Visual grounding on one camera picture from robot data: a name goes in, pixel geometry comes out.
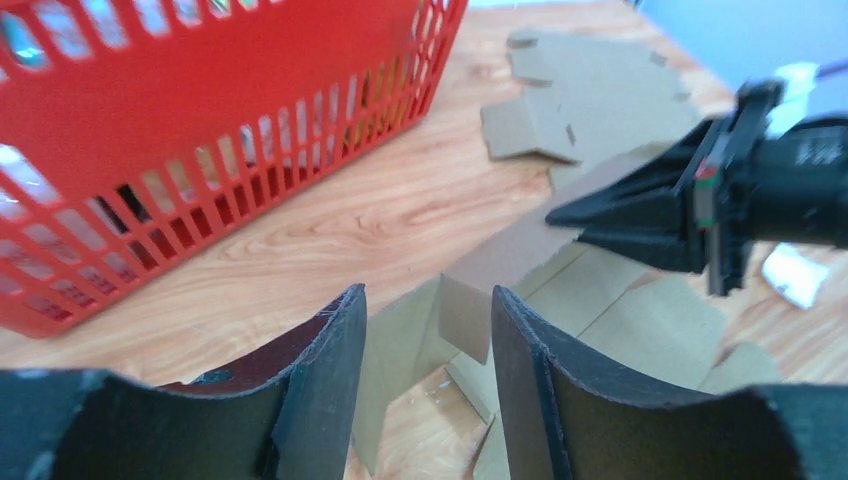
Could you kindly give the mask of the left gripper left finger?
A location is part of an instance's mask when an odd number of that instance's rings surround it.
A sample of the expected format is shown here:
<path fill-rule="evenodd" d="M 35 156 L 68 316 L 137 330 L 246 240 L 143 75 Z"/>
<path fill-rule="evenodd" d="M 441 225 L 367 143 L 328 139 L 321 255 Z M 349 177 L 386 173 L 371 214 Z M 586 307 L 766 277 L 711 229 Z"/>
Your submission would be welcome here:
<path fill-rule="evenodd" d="M 366 340 L 354 284 L 310 320 L 191 383 L 5 369 L 5 479 L 340 479 Z"/>

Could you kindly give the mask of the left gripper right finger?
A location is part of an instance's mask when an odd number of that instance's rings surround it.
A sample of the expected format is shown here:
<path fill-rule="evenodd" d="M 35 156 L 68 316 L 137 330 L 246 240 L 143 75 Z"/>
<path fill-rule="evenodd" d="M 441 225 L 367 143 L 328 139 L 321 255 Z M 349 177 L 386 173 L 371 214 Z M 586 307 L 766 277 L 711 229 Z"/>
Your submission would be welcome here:
<path fill-rule="evenodd" d="M 514 479 L 843 479 L 847 389 L 722 394 L 625 366 L 496 286 L 491 336 Z"/>

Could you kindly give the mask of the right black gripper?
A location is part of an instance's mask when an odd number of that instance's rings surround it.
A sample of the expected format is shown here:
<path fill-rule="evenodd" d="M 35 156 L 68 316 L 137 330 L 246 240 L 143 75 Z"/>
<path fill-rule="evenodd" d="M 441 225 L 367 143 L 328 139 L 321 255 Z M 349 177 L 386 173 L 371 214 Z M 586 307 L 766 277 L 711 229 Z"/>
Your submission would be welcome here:
<path fill-rule="evenodd" d="M 701 121 L 632 173 L 552 209 L 551 227 L 578 241 L 664 271 L 703 273 L 707 293 L 743 287 L 752 240 L 746 232 L 753 153 L 784 83 L 749 81 L 735 107 Z"/>

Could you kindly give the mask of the brown cardboard box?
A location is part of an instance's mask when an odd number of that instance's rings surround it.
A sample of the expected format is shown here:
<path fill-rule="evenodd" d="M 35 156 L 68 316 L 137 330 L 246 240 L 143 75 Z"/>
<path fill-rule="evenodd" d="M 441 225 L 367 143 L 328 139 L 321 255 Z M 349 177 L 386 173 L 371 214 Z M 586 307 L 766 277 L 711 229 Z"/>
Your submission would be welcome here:
<path fill-rule="evenodd" d="M 445 368 L 483 421 L 481 479 L 506 474 L 495 365 L 492 288 L 512 289 L 554 326 L 616 361 L 694 390 L 720 393 L 782 380 L 761 346 L 721 350 L 724 312 L 679 275 L 580 244 L 576 233 L 545 225 L 561 203 L 605 186 L 660 152 L 648 144 L 594 167 L 552 168 L 552 197 L 494 234 L 456 263 L 370 315 L 352 447 L 370 474 L 388 406 Z"/>

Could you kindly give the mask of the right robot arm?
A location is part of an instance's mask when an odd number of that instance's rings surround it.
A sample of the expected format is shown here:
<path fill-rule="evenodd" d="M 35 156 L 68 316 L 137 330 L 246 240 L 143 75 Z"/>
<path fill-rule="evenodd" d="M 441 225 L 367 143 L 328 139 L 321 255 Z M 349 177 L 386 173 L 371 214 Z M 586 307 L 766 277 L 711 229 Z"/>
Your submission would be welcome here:
<path fill-rule="evenodd" d="M 650 267 L 706 274 L 708 291 L 744 285 L 757 241 L 847 246 L 847 119 L 802 119 L 771 136 L 782 79 L 749 82 L 733 111 L 702 120 L 611 185 L 551 210 L 553 227 Z"/>

